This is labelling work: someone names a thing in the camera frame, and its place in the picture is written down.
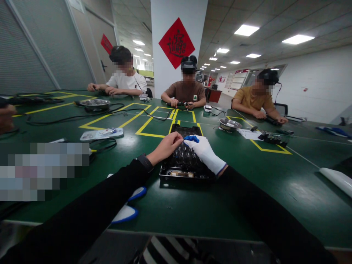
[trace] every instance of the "black office chair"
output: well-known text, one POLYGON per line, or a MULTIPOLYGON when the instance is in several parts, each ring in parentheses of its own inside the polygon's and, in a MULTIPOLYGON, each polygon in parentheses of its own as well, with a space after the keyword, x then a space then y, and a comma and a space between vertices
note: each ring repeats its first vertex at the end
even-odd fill
POLYGON ((289 107, 287 104, 274 103, 274 106, 281 116, 287 115, 289 112, 289 107))
POLYGON ((146 95, 148 95, 149 98, 153 98, 153 93, 151 92, 150 88, 147 88, 146 95))

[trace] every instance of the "black tray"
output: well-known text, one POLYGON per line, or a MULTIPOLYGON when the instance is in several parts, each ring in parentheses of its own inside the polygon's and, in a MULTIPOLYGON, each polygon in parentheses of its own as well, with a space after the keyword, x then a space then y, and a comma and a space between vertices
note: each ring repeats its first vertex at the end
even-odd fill
MULTIPOLYGON (((173 124, 171 132, 177 131, 182 137, 201 136, 198 126, 192 128, 173 124)), ((184 182, 210 183, 216 180, 215 174, 200 161, 198 156, 186 144, 182 143, 173 154, 164 160, 160 168, 160 180, 177 180, 184 182)))

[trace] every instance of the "ceiling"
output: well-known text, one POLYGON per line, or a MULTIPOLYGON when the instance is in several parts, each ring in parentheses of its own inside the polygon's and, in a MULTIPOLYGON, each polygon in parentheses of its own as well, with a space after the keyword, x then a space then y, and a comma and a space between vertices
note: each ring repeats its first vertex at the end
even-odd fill
MULTIPOLYGON (((121 45, 135 55, 151 61, 152 35, 150 0, 112 0, 121 45), (139 46, 132 40, 140 40, 139 46), (141 48, 144 52, 134 50, 141 48)), ((224 72, 352 44, 351 0, 209 0, 205 17, 198 65, 209 63, 224 72), (251 36, 235 35, 242 25, 258 26, 251 36), (298 45, 282 43, 297 34, 315 39, 298 45), (217 61, 209 60, 219 48, 217 61), (250 53, 261 54, 256 59, 250 53)))

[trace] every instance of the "white work glove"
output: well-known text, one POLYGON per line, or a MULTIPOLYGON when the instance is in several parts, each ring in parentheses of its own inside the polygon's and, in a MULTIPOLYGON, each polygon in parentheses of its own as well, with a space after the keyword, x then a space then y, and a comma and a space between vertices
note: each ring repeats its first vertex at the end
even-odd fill
POLYGON ((212 147, 209 144, 209 141, 206 137, 196 136, 198 138, 199 143, 195 141, 190 141, 185 139, 183 142, 189 146, 193 151, 197 154, 199 159, 212 171, 215 173, 216 177, 218 174, 224 169, 226 166, 226 162, 220 159, 217 155, 215 155, 212 147))

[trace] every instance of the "white pillar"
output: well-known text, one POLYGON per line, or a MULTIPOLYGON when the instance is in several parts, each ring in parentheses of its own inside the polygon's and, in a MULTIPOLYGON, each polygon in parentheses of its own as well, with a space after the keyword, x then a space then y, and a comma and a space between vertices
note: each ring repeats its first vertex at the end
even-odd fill
POLYGON ((172 83, 182 79, 182 74, 180 66, 176 69, 172 66, 161 49, 159 42, 177 18, 180 18, 195 48, 191 55, 195 55, 197 60, 199 60, 199 49, 208 0, 151 0, 150 5, 153 31, 155 97, 160 98, 161 94, 172 83))

